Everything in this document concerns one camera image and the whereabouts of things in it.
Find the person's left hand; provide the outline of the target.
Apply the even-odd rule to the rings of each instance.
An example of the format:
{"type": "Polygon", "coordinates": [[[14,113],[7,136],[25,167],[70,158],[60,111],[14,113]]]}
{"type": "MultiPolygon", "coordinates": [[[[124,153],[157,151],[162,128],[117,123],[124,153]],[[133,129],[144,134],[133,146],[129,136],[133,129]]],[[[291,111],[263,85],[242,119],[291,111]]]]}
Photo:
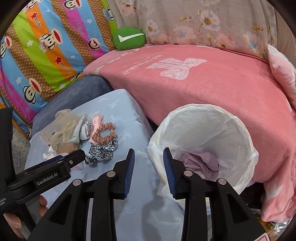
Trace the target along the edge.
{"type": "MultiPolygon", "coordinates": [[[[40,195],[39,196],[39,216],[43,217],[45,215],[45,213],[47,212],[48,208],[47,208],[47,200],[44,198],[44,196],[40,195]]],[[[20,240],[26,240],[26,238],[23,236],[23,234],[21,233],[20,229],[23,227],[23,223],[21,222],[21,220],[12,213],[5,213],[4,214],[4,218],[6,219],[6,221],[8,222],[8,224],[10,225],[11,229],[14,231],[14,233],[18,236],[18,238],[20,240]]]]}

